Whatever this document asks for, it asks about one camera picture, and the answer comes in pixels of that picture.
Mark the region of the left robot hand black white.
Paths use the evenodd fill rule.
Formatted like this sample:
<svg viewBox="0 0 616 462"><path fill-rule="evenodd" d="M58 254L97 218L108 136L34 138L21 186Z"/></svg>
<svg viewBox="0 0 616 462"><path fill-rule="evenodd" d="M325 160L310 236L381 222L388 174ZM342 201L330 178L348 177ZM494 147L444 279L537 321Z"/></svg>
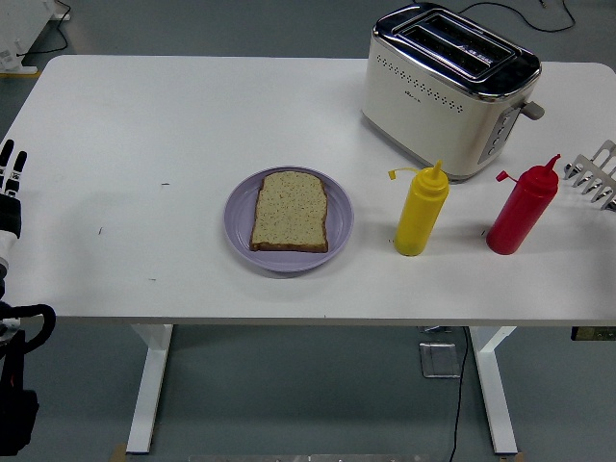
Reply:
<svg viewBox="0 0 616 462"><path fill-rule="evenodd" d="M27 153L19 151L12 159L14 141L1 149L1 265L9 267L9 255L21 235L21 202L17 198Z"/></svg>

